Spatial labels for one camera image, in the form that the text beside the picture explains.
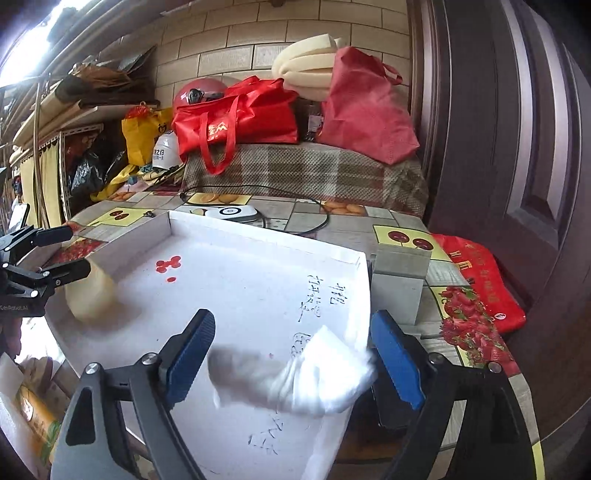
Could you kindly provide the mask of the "cream hexagonal foam piece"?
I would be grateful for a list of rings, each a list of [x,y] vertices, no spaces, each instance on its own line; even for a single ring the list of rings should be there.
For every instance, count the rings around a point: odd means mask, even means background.
[[[95,262],[87,277],[65,286],[65,301],[73,317],[85,324],[102,322],[116,303],[116,284]]]

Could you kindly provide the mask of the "white knitted cloth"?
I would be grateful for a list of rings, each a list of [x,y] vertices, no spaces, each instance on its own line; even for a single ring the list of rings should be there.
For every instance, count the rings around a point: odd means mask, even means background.
[[[208,353],[207,369],[218,406],[242,403],[311,417],[353,407],[378,375],[369,350],[349,347],[325,326],[287,362],[217,346]]]

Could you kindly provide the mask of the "fruit pattern tablecloth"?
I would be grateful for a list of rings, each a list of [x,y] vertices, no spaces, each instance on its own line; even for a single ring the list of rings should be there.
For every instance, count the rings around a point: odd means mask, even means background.
[[[520,403],[530,435],[536,473],[544,461],[530,388],[494,319],[483,312],[475,292],[418,217],[356,203],[320,202],[287,196],[246,196],[138,192],[121,202],[103,201],[77,214],[73,238],[59,246],[33,251],[28,264],[39,267],[89,257],[103,245],[162,214],[176,211],[204,216],[206,208],[249,205],[260,213],[252,223],[238,223],[355,250],[365,254],[369,286],[380,245],[401,246],[431,253],[417,322],[403,325],[432,352],[452,363],[477,366],[487,360],[501,363]]]

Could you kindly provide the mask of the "black plastic bag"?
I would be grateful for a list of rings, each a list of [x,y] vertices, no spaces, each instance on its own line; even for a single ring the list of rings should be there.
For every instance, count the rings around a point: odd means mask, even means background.
[[[78,162],[76,169],[69,178],[69,192],[72,197],[97,194],[127,165],[125,151],[115,154],[110,160],[103,162],[101,158],[87,150]]]

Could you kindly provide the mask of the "wooden shelf with clutter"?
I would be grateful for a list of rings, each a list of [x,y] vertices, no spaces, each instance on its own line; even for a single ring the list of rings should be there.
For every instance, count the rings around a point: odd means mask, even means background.
[[[105,62],[76,65],[41,94],[11,139],[17,196],[28,206],[26,223],[57,226],[105,192],[72,197],[69,178],[90,150],[103,162],[126,151],[121,120],[134,106],[157,107],[150,70],[154,45]]]

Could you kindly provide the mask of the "grey small box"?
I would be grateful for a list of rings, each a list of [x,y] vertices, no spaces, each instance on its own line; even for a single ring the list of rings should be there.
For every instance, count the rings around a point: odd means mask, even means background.
[[[370,278],[372,312],[386,310],[399,325],[415,325],[431,253],[380,245]]]

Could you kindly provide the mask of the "red plastic bag with print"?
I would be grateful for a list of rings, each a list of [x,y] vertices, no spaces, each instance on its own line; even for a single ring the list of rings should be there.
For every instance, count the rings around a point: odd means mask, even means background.
[[[501,334],[525,325],[525,312],[506,288],[496,260],[487,248],[458,236],[434,234],[433,237],[478,294]]]

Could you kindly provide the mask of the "yellow shopping bag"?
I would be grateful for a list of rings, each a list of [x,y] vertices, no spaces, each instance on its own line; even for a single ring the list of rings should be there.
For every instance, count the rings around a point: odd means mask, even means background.
[[[142,167],[151,162],[157,139],[171,126],[173,109],[152,108],[145,103],[132,107],[121,120],[128,163]]]

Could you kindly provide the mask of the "white helmet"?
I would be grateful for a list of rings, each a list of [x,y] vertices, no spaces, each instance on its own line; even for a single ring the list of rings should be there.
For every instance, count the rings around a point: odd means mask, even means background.
[[[166,131],[158,137],[152,151],[151,164],[155,169],[169,170],[182,163],[178,152],[178,140],[172,131]]]

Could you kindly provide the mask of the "white foam tray box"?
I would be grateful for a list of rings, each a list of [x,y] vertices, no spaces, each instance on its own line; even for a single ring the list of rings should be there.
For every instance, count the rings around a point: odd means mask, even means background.
[[[327,327],[366,347],[370,286],[365,254],[249,225],[168,212],[92,255],[117,285],[99,321],[74,318],[62,292],[46,320],[75,371],[98,362],[129,365],[158,351],[200,309],[215,319],[216,345],[287,361]],[[233,404],[217,408],[201,371],[172,417],[209,479],[324,479],[349,414],[276,414]]]

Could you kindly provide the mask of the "white round device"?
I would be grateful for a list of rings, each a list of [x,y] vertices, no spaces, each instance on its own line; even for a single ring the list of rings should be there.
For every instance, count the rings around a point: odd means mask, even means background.
[[[206,208],[204,216],[236,223],[252,223],[260,218],[260,213],[256,208],[249,205],[226,205]]]

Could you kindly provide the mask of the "red helmet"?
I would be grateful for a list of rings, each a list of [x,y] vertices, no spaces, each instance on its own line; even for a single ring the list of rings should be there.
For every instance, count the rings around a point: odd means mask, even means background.
[[[186,105],[193,105],[214,101],[224,96],[226,86],[213,78],[195,79],[183,86],[174,96],[172,107],[177,109]]]

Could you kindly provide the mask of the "plaid blanket covered bench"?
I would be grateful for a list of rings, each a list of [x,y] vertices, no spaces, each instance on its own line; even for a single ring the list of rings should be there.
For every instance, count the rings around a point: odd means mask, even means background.
[[[356,203],[418,217],[429,199],[414,156],[388,166],[315,143],[238,145],[228,168],[217,176],[207,172],[201,155],[194,152],[184,167],[181,189]]]

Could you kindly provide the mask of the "dark red fabric bag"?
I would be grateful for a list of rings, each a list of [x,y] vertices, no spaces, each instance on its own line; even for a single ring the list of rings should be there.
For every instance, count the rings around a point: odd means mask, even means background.
[[[401,83],[398,70],[377,57],[355,47],[339,50],[317,141],[386,165],[414,155],[420,144],[408,110],[396,99]]]

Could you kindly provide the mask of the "dark brown door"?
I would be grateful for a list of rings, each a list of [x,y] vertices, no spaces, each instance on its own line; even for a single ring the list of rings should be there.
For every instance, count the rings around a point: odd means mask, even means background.
[[[426,220],[495,257],[548,438],[590,406],[590,74],[538,1],[413,1],[409,16]]]

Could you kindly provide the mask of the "cream foam roll bundle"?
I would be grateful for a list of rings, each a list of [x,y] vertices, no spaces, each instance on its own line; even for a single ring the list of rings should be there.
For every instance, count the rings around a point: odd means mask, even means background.
[[[316,35],[291,44],[273,61],[274,79],[283,79],[283,87],[297,92],[305,100],[324,102],[329,96],[335,54],[345,46],[342,38]]]

